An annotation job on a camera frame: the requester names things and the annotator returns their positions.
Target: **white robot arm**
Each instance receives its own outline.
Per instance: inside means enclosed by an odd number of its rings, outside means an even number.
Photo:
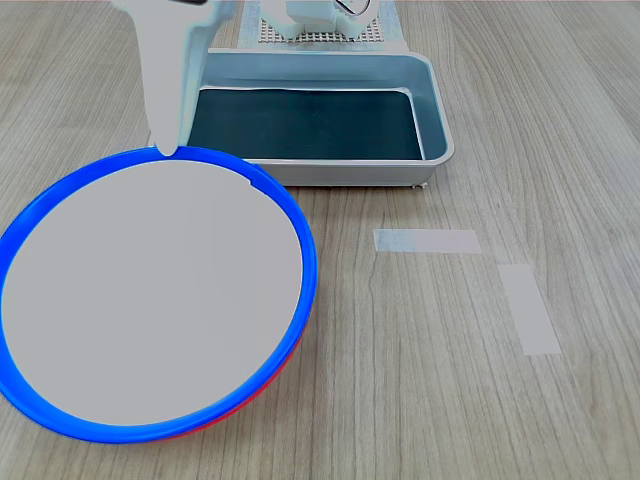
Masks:
[[[357,36],[377,13],[378,2],[262,0],[262,5],[263,11],[266,5],[279,6],[278,13],[285,13],[289,21],[300,26],[298,33],[314,27],[335,29],[336,23],[342,22],[339,30],[347,36]],[[207,51],[221,24],[222,3],[112,0],[112,4],[133,19],[152,139],[163,155],[171,156],[178,146],[189,141]]]

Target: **tape strip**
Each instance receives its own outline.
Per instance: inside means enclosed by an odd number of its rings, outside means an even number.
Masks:
[[[529,265],[499,265],[525,355],[560,354],[560,344]]]
[[[473,230],[374,230],[378,252],[475,253],[482,248]]]

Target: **blue plate rim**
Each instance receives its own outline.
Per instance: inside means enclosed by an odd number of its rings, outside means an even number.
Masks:
[[[158,161],[196,161],[227,168],[247,178],[269,196],[291,220],[302,252],[302,285],[291,324],[282,341],[262,367],[227,397],[198,412],[150,425],[119,426],[90,422],[72,416],[38,395],[13,362],[2,328],[2,296],[11,264],[22,244],[57,205],[70,195],[112,173]],[[36,197],[0,237],[0,392],[25,416],[61,435],[97,443],[146,443],[197,430],[232,413],[267,385],[293,353],[302,337],[315,300],[318,259],[311,228],[289,192],[257,165],[232,155],[200,147],[180,147],[165,157],[156,147],[146,147],[103,158],[62,178]]]

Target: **metal tray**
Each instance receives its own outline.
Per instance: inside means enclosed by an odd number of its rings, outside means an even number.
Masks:
[[[400,91],[409,97],[421,160],[245,158],[287,186],[424,185],[453,155],[433,68],[418,54],[211,49],[201,88]]]

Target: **table surface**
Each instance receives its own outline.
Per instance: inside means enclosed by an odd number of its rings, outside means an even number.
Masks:
[[[398,10],[455,157],[425,190],[292,190],[320,282],[278,380],[213,428],[136,446],[55,435],[2,398],[0,478],[640,478],[640,3]],[[108,3],[0,2],[2,230],[145,144],[137,55]],[[376,253],[376,228],[474,230],[484,254]],[[509,264],[531,266],[561,354],[524,355]]]

